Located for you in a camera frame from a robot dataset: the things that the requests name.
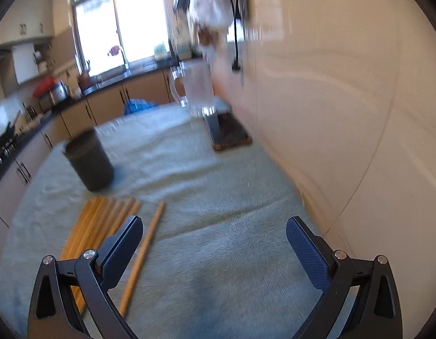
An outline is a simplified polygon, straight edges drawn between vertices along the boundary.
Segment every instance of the dark gray cup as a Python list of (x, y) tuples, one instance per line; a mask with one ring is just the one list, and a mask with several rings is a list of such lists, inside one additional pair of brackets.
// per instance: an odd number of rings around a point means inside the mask
[(99, 191), (113, 181), (113, 166), (95, 129), (85, 131), (68, 142), (64, 155), (89, 191)]

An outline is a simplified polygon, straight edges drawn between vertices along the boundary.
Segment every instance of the glass pitcher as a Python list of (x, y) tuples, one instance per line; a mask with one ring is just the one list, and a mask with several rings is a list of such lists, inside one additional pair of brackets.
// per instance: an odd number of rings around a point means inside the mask
[(183, 78), (186, 97), (180, 97), (175, 85), (171, 91), (179, 103), (186, 103), (193, 117), (209, 116), (215, 113), (212, 74), (207, 61), (197, 58), (180, 63), (173, 71), (174, 80)]

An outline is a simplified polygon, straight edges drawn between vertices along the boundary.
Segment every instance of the blue towel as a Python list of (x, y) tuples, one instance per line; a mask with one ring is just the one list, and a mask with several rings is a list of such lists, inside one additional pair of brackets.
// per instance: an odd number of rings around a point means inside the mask
[(131, 115), (132, 113), (142, 112), (143, 110), (148, 110), (154, 107), (158, 107), (158, 104), (154, 102), (149, 103), (143, 99), (130, 99), (125, 105), (124, 116)]

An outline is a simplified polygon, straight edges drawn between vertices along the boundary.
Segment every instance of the power cord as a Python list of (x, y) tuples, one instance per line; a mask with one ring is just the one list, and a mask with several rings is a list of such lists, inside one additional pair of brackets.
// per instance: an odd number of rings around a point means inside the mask
[(236, 0), (235, 5), (234, 1), (231, 0), (232, 5), (232, 14), (234, 16), (234, 37), (235, 37), (235, 60), (232, 63), (232, 71), (240, 71), (241, 66), (238, 62), (238, 42), (237, 42), (237, 14), (239, 16), (239, 19), (241, 19), (240, 9), (238, 7), (238, 0)]

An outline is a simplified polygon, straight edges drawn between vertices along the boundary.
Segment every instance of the red object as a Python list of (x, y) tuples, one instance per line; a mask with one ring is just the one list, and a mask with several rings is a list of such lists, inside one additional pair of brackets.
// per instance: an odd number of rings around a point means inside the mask
[(113, 46), (111, 47), (111, 50), (109, 50), (108, 54), (112, 56), (117, 56), (121, 48), (119, 46)]
[(44, 93), (47, 93), (54, 85), (55, 85), (55, 79), (53, 79), (53, 76), (49, 76), (48, 78), (45, 78), (43, 81), (40, 82), (40, 84), (33, 91), (33, 97), (39, 98)]

